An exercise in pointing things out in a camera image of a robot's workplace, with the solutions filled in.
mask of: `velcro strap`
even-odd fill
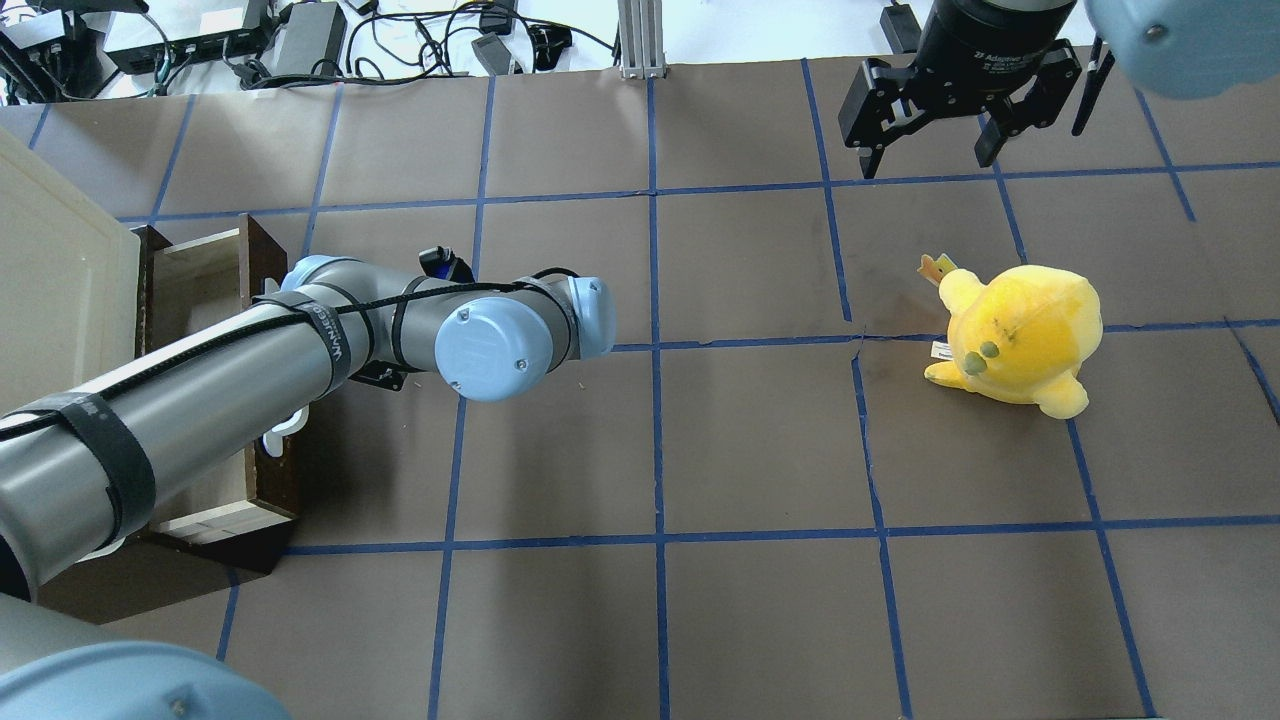
[[[329,351],[329,387],[320,397],[338,389],[338,386],[351,375],[351,346],[347,343],[347,333],[342,329],[342,319],[337,310],[323,305],[310,295],[292,290],[260,295],[253,301],[288,307],[307,316],[311,328],[316,331],[316,334],[324,341],[325,350]]]
[[[9,415],[56,414],[93,454],[106,473],[106,496],[111,501],[113,527],[106,547],[122,534],[146,525],[156,505],[156,478],[151,460],[128,425],[102,396],[92,392],[58,392],[24,405]]]

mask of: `plush toy foot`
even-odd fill
[[[1075,379],[1073,373],[1062,373],[1057,379],[1036,391],[1032,401],[1041,406],[1046,415],[1057,420],[1069,420],[1084,411],[1089,405],[1089,393]]]
[[[960,373],[960,368],[956,368],[955,363],[950,360],[943,363],[934,363],[924,369],[924,379],[931,383],[940,384],[942,387],[954,387],[956,389],[968,389],[964,386],[964,374]]]

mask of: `white tag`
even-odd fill
[[[239,29],[244,23],[244,8],[228,8],[200,14],[200,35],[214,35]]]

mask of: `yellow toy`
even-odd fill
[[[937,282],[951,311],[954,359],[929,365],[927,379],[1002,402],[1039,405],[1060,420],[1084,410],[1089,396],[1075,375],[1102,341],[1098,293],[1089,281],[1021,265],[982,284],[946,255],[924,256],[919,272]]]

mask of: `grid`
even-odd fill
[[[915,334],[874,334],[874,333],[847,333],[847,334],[817,334],[804,337],[758,337],[758,338],[722,338],[710,341],[664,341],[660,329],[660,292],[659,292],[659,243],[662,242],[662,218],[659,217],[659,197],[700,193],[750,193],[778,190],[822,190],[826,205],[827,228],[831,240],[832,256],[836,268],[836,283],[838,287],[838,300],[841,311],[846,322],[854,316],[851,311],[849,290],[844,268],[844,252],[837,224],[836,202],[832,195],[833,188],[861,187],[882,184],[916,184],[916,183],[995,183],[1007,218],[1009,229],[1015,243],[1015,251],[1024,263],[1034,260],[1028,258],[1027,247],[1023,243],[1021,232],[1015,217],[1014,204],[1006,187],[1009,179],[1032,178],[1062,178],[1062,177],[1096,177],[1096,176],[1160,176],[1167,174],[1178,201],[1185,211],[1187,219],[1194,222],[1196,214],[1190,200],[1183,188],[1181,176],[1187,173],[1222,172],[1222,170],[1252,170],[1263,168],[1280,168],[1280,161],[1256,163],[1216,163],[1216,164],[1184,164],[1172,161],[1165,141],[1157,127],[1156,118],[1151,111],[1147,100],[1137,92],[1138,102],[1160,149],[1164,164],[1160,167],[1121,167],[1106,169],[1082,170],[1028,170],[1005,172],[997,163],[991,174],[946,174],[946,176],[913,176],[913,177],[886,177],[877,179],[833,179],[828,167],[827,149],[823,141],[823,118],[819,113],[818,100],[814,92],[814,82],[808,60],[800,63],[801,77],[797,82],[804,82],[808,97],[809,111],[813,120],[813,133],[819,160],[815,170],[820,179],[809,182],[782,182],[759,184],[732,184],[732,186],[698,186],[698,187],[660,187],[658,182],[658,141],[657,117],[662,108],[654,99],[654,81],[650,78],[646,86],[646,129],[648,129],[648,186],[634,191],[604,191],[604,192],[576,192],[559,195],[521,195],[521,196],[489,196],[486,193],[489,147],[493,128],[495,81],[488,82],[483,147],[479,183],[475,197],[401,201],[401,202],[370,202],[370,204],[321,204],[325,174],[329,165],[334,143],[334,135],[338,127],[339,114],[343,104],[343,88],[339,86],[334,94],[332,114],[328,124],[324,151],[320,163],[320,173],[315,183],[315,191],[310,206],[293,208],[266,208],[266,209],[236,209],[214,213],[186,213],[161,214],[165,193],[168,191],[174,168],[182,151],[183,140],[191,122],[193,110],[200,101],[191,96],[186,101],[177,138],[169,156],[168,167],[161,181],[159,193],[151,208],[151,213],[145,217],[122,217],[123,223],[146,222],[155,224],[163,220],[197,220],[212,218],[230,218],[241,213],[253,213],[255,215],[275,214],[306,214],[306,237],[302,245],[303,255],[310,252],[315,236],[316,219],[320,214],[349,210],[390,210],[407,208],[433,208],[433,206],[465,206],[475,209],[475,234],[472,246],[474,265],[479,272],[480,249],[484,240],[485,208],[497,204],[520,202],[557,202],[567,200],[590,199],[616,199],[644,196],[648,199],[649,214],[649,270],[650,270],[650,328],[652,336],[648,343],[627,343],[616,348],[617,352],[643,352],[652,357],[653,368],[653,502],[654,525],[652,533],[641,534],[603,534],[603,536],[566,536],[566,537],[531,537],[516,539],[458,539],[456,538],[457,509],[460,496],[460,479],[462,474],[463,443],[467,415],[467,401],[460,398],[454,420],[454,442],[452,455],[452,469],[449,474],[448,515],[444,538],[429,542],[394,542],[394,543],[356,543],[356,544],[325,544],[325,546],[296,546],[288,552],[291,555],[362,555],[362,553],[439,553],[442,559],[442,571],[439,577],[439,591],[436,598],[436,620],[434,630],[434,646],[430,670],[429,706],[428,716],[435,719],[439,710],[442,666],[445,661],[445,629],[449,623],[449,589],[452,577],[452,560],[456,552],[476,552],[509,548],[547,548],[547,547],[589,547],[589,546],[652,546],[654,551],[654,575],[657,587],[657,648],[655,657],[658,667],[658,698],[659,714],[663,720],[672,716],[671,708],[671,673],[669,673],[669,643],[667,619],[667,548],[672,544],[682,543],[724,543],[724,542],[767,542],[767,541],[819,541],[819,539],[874,539],[878,543],[881,577],[883,596],[887,610],[887,623],[890,629],[893,670],[897,682],[897,696],[900,712],[904,717],[913,717],[911,692],[908,682],[908,667],[911,659],[904,651],[902,634],[899,618],[899,602],[893,583],[893,564],[891,559],[891,538],[914,537],[942,537],[942,536],[992,536],[992,534],[1025,534],[1025,533],[1092,533],[1096,537],[1098,551],[1106,570],[1115,614],[1124,635],[1125,650],[1133,670],[1133,682],[1140,698],[1142,710],[1147,716],[1156,716],[1158,698],[1152,697],[1143,670],[1143,660],[1138,642],[1134,638],[1130,624],[1123,578],[1112,560],[1108,532],[1129,529],[1157,529],[1157,528],[1206,528],[1206,527],[1249,527],[1249,525],[1280,525],[1280,515],[1220,515],[1220,516],[1176,516],[1176,518],[1129,518],[1108,519],[1100,509],[1093,492],[1087,448],[1080,439],[1079,430],[1074,420],[1065,423],[1065,432],[1069,436],[1070,446],[1075,456],[1075,462],[1080,478],[1080,489],[1088,505],[1089,520],[1080,521],[1051,521],[1051,523],[995,523],[995,524],[961,524],[961,525],[892,525],[887,524],[881,505],[879,493],[876,484],[874,454],[876,448],[868,436],[868,428],[876,418],[868,410],[867,393],[863,380],[863,365],[855,354],[850,363],[850,383],[856,398],[856,413],[859,420],[859,434],[863,442],[863,461],[868,477],[868,493],[870,498],[873,525],[851,528],[810,528],[810,529],[776,529],[776,530],[728,530],[728,532],[668,532],[666,529],[666,502],[663,488],[663,395],[662,395],[662,363],[663,354],[671,351],[698,351],[704,348],[724,347],[768,347],[768,346],[796,346],[796,345],[855,345],[865,342],[925,342],[940,340],[941,334],[915,333]],[[29,146],[35,149],[41,138],[50,108],[46,106],[31,136]],[[1251,318],[1251,319],[1222,319],[1179,323],[1148,323],[1143,325],[1111,324],[1106,327],[1106,333],[1140,333],[1140,332],[1199,332],[1212,329],[1230,331],[1245,356],[1253,372],[1260,389],[1265,393],[1272,414],[1280,420],[1280,402],[1277,402],[1274,386],[1266,377],[1262,364],[1253,350],[1239,334],[1243,328],[1274,328],[1280,327],[1280,318]],[[225,659],[228,646],[234,642],[236,606],[238,602],[238,579],[229,570],[232,591],[228,597],[225,619],[218,647],[218,657]]]

